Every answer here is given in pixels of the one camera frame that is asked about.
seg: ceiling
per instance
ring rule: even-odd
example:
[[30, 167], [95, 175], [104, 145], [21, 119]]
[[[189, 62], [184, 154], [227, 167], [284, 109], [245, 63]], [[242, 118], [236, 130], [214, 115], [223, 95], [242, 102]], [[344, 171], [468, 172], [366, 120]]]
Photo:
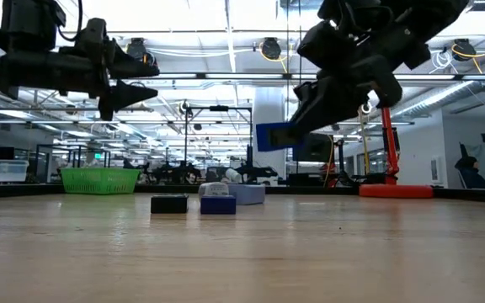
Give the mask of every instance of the ceiling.
[[[77, 0], [57, 1], [67, 14], [67, 26], [64, 32], [72, 35], [77, 27]], [[483, 1], [475, 1], [483, 8]], [[161, 73], [181, 73], [181, 77], [192, 72], [222, 73], [291, 73], [313, 74], [317, 68], [306, 59], [300, 58], [295, 49], [300, 38], [316, 24], [319, 19], [315, 8], [304, 7], [299, 15], [298, 9], [289, 13], [277, 1], [269, 0], [125, 0], [100, 1], [83, 0], [84, 18], [102, 18], [107, 22], [109, 35], [116, 38], [122, 48], [130, 38], [146, 39], [147, 48], [157, 58]], [[453, 39], [468, 38], [479, 53], [485, 53], [485, 9], [464, 13], [453, 25], [445, 29], [429, 42], [433, 60], [424, 63], [414, 71], [400, 66], [396, 74], [453, 74], [476, 73], [472, 61], [450, 61], [448, 55], [440, 55], [442, 48], [451, 46]], [[266, 61], [259, 52], [259, 44], [265, 37], [275, 37], [282, 48], [285, 64]], [[68, 45], [58, 39], [57, 46]], [[479, 60], [485, 67], [485, 56]], [[127, 124], [107, 127], [106, 124], [92, 125], [91, 121], [99, 116], [95, 111], [77, 111], [68, 114], [64, 109], [73, 105], [78, 108], [94, 108], [97, 101], [89, 99], [83, 93], [69, 93], [67, 97], [53, 94], [52, 91], [24, 89], [19, 94], [19, 102], [1, 98], [1, 104], [12, 108], [46, 108], [47, 110], [29, 112], [30, 117], [19, 118], [0, 113], [0, 119], [81, 121], [82, 125], [49, 124], [47, 131], [60, 134], [65, 131], [81, 131], [92, 134], [74, 136], [66, 132], [65, 136], [74, 140], [117, 139], [139, 140], [123, 143], [129, 151], [151, 148], [160, 155], [170, 147], [173, 155], [180, 157], [184, 146], [184, 116], [179, 112], [179, 105], [186, 101], [190, 106], [227, 105], [251, 108], [256, 90], [266, 87], [280, 87], [284, 93], [285, 117], [288, 119], [298, 106], [291, 88], [297, 81], [267, 80], [197, 80], [197, 79], [162, 79], [143, 81], [144, 85], [159, 90], [159, 97], [134, 105], [132, 111], [121, 111], [116, 120], [128, 121]], [[403, 99], [414, 99], [421, 93], [427, 93], [434, 87], [451, 85], [447, 82], [411, 81], [403, 82]], [[370, 96], [376, 104], [375, 94]], [[478, 102], [476, 99], [464, 103]], [[482, 114], [485, 107], [475, 108], [466, 113]], [[189, 130], [193, 142], [190, 142], [189, 155], [213, 157], [244, 155], [250, 127], [249, 112], [202, 111], [193, 123], [200, 122], [201, 130], [191, 125]], [[373, 113], [368, 119], [378, 119]], [[356, 127], [342, 126], [339, 134], [353, 134]]]

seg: black cable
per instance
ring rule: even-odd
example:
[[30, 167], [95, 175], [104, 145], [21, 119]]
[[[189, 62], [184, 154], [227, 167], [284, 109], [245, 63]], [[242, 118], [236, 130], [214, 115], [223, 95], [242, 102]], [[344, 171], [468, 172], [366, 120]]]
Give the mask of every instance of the black cable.
[[77, 16], [77, 31], [76, 35], [72, 38], [66, 37], [62, 32], [61, 32], [61, 27], [58, 28], [57, 30], [59, 31], [59, 35], [64, 39], [69, 42], [74, 42], [77, 40], [77, 37], [80, 35], [80, 32], [82, 31], [82, 22], [83, 22], [83, 3], [82, 0], [77, 0], [77, 11], [78, 11], [78, 16]]

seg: white bin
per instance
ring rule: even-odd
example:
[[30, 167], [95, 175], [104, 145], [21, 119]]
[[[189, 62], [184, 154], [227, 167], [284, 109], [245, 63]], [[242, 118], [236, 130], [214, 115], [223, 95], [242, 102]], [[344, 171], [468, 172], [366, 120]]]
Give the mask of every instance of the white bin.
[[0, 182], [24, 182], [28, 166], [24, 160], [0, 160]]

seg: green basket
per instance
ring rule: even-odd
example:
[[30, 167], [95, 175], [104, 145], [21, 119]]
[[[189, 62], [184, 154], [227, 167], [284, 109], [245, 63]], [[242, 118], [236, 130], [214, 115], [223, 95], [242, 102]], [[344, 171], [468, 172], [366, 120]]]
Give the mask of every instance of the green basket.
[[63, 168], [61, 176], [67, 194], [132, 194], [139, 169]]

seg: wooden surface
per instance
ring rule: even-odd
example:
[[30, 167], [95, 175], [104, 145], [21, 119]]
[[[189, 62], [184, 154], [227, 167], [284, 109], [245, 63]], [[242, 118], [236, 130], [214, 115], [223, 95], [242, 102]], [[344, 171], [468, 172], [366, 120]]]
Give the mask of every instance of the wooden surface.
[[485, 204], [269, 196], [237, 216], [150, 194], [0, 199], [0, 302], [481, 302]]

